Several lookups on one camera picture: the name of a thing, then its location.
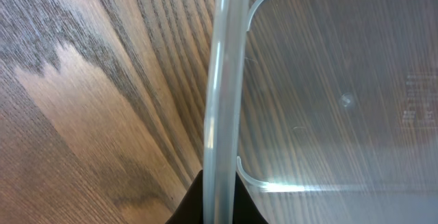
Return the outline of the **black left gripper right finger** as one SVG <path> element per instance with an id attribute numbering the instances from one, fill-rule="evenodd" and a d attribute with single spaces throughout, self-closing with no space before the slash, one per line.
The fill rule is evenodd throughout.
<path id="1" fill-rule="evenodd" d="M 235 176 L 233 224 L 268 224 L 238 174 Z"/>

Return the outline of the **clear plastic container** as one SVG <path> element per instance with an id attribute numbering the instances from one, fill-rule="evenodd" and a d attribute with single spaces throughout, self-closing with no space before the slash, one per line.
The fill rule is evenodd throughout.
<path id="1" fill-rule="evenodd" d="M 436 223 L 437 0 L 263 0 L 237 155 L 269 223 Z"/>

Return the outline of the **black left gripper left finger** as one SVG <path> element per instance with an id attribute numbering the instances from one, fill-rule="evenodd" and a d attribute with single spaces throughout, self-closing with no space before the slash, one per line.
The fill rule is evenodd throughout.
<path id="1" fill-rule="evenodd" d="M 203 171 L 199 171 L 166 224 L 203 224 Z"/>

